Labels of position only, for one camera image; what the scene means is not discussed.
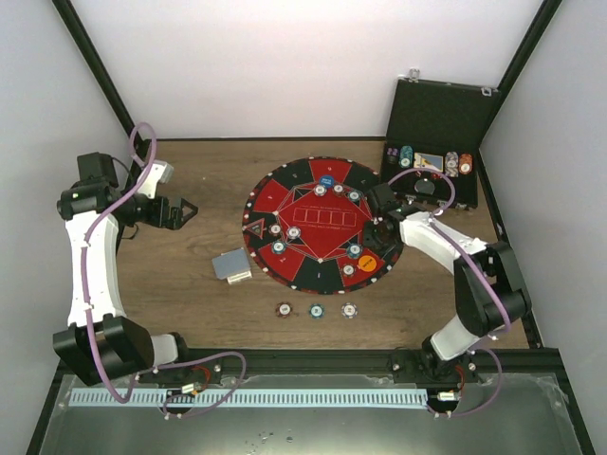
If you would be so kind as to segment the blue round blind button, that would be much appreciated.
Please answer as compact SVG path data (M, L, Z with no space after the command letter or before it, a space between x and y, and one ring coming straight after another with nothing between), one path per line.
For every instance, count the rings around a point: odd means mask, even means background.
M321 185L323 185L324 187L326 187L327 189L330 189L330 188L332 188L335 185L335 179L331 175L323 175L319 179L319 183Z

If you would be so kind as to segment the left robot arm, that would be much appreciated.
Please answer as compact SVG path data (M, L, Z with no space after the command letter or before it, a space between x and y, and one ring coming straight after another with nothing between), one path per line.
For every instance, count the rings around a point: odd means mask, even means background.
M153 336L127 318L118 283L120 230L145 224L178 230L198 213L197 206L158 195L173 167L157 160L137 180L135 192L121 191L112 156L92 153L77 159L79 181L63 191L57 210L64 220L72 256L72 302L64 331L54 334L53 349L84 384L101 383L158 365L172 382L193 373L193 358L176 332Z

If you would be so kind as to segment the red poker chip stack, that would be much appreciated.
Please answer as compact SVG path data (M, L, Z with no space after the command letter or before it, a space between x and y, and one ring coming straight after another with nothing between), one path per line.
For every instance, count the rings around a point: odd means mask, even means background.
M278 318L287 318L291 315L293 309L290 303L288 302L281 302L279 303L276 308L275 308L275 315Z

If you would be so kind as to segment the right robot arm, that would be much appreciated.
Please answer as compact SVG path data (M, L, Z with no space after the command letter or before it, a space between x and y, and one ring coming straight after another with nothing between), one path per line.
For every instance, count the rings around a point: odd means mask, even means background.
M529 293L508 243L490 244L448 227L435 213L399 202L386 183L365 199L372 220L363 228L364 246L377 254L415 248L453 276L455 316L422 343L419 362L428 379L444 381L481 340L507 332L530 312Z

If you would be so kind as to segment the orange round blind button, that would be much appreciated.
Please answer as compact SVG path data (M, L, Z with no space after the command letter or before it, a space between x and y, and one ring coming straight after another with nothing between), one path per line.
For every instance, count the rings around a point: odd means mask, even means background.
M365 273L371 273L377 269L377 259L371 255L363 255L358 260L358 268Z

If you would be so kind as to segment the teal poker chip stack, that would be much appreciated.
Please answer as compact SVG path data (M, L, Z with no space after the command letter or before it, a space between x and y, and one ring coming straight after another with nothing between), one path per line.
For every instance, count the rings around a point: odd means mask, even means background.
M321 319L325 314L325 310L321 304L312 304L309 307L308 314L313 319Z

